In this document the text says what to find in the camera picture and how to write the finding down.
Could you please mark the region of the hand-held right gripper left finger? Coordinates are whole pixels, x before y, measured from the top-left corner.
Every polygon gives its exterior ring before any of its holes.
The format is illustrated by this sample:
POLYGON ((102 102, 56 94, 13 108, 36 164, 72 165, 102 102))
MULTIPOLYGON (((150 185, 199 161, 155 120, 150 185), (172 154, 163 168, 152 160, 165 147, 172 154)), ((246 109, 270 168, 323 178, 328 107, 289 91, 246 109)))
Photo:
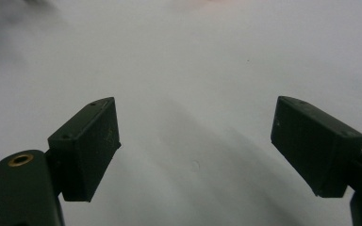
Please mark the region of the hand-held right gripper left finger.
POLYGON ((67 202, 89 202, 121 147, 115 99, 85 105, 48 138, 46 153, 57 192, 67 202))

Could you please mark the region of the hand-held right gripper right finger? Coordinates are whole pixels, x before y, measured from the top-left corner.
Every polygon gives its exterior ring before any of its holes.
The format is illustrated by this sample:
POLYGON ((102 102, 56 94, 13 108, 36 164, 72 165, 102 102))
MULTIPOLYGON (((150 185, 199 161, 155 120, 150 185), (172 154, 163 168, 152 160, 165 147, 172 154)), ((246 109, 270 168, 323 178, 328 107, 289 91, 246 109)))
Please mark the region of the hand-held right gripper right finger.
POLYGON ((362 134, 305 101, 277 99, 271 143, 322 198, 340 198, 348 167, 362 150, 362 134))

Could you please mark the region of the white paper sheet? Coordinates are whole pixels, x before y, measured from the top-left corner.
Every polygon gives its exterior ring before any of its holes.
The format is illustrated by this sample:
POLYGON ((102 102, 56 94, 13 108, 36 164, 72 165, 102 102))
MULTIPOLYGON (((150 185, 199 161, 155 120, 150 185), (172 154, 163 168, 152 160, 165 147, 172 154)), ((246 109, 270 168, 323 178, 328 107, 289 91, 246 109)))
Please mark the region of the white paper sheet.
POLYGON ((66 226, 353 226, 273 147, 281 95, 362 133, 362 0, 0 0, 0 157, 116 101, 122 146, 66 226))

